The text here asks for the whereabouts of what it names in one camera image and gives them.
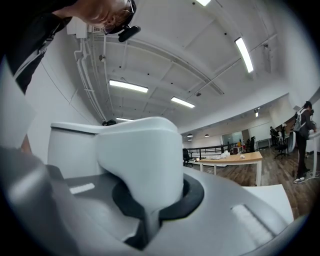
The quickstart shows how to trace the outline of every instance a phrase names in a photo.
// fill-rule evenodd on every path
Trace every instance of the gray plastic panel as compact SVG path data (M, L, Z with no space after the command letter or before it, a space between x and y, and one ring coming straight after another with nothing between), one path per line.
M123 215L115 204L112 191L120 181L111 173L66 180L72 187L94 184L94 189L74 195L78 204L101 228L120 241L125 241L136 234L140 220Z
M0 159L1 188L20 223L38 244L55 255L146 255L101 228L66 183L51 179L35 156L0 147Z
M184 167L204 188L204 199L188 218L164 221L145 252L155 255L243 255L257 248L231 208L245 204L274 234L287 224L270 206L235 182Z

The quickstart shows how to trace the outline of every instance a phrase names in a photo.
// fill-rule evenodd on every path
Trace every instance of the wooden floor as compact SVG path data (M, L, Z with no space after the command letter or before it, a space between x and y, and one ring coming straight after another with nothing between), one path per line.
M261 185L282 184L288 196L294 219L308 214L313 207L318 192L320 192L320 178L311 179L301 184L293 184L294 178L292 177L292 171L295 170L295 172L297 172L298 169L298 150L295 149L290 156L284 156L283 159L281 159L281 156L275 159L278 151L273 148L261 149L260 153L263 157ZM317 155L313 154L305 159L305 164L308 169L313 169L314 156ZM317 170L320 171L320 157L317 157ZM193 165L193 168L200 170L199 165ZM203 169L207 173L214 173L213 167L204 166ZM217 167L216 174L230 179L241 186L254 186L256 182L256 165L247 164Z

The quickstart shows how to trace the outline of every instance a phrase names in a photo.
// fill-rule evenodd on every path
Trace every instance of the white ceiling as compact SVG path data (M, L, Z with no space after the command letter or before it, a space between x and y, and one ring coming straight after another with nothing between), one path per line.
M274 79L278 39L264 1L211 0L206 7L192 0L135 2L137 13L131 24L140 26L141 32L125 43L118 42L115 35L107 36L106 75L108 80L147 87L147 93L110 86L109 96L104 63L98 60L103 54L104 37L98 33L90 36L97 61L92 65L87 60L87 66L108 119L162 116L178 127L185 126L232 104L236 97L256 93L264 86L262 78ZM234 43L239 37L250 52L254 67L251 74ZM195 108L178 105L172 97L186 100Z

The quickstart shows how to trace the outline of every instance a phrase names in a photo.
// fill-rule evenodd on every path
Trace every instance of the wooden table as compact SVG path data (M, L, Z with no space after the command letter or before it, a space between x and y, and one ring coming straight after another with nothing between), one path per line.
M204 171L204 165L214 166L214 175L217 174L217 165L226 164L226 165L253 165L256 164L256 179L255 184L257 186L261 185L261 171L262 171L262 155L260 152L252 152L243 154L244 159L240 157L240 154L233 154L227 158L215 160L215 159L202 159L200 163L200 171Z

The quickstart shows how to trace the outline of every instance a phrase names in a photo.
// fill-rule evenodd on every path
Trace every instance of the black railing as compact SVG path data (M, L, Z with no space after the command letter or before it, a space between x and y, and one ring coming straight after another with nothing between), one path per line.
M225 144L225 145L219 145L219 146L207 146L207 147L195 147L195 148L186 148L188 150L189 156L191 158L194 158L196 156L199 156L199 159L205 158L206 155L215 155L216 153L219 153L220 155L225 152L225 150L228 150L230 153L232 152L232 148L235 148L237 146L237 143L232 144Z

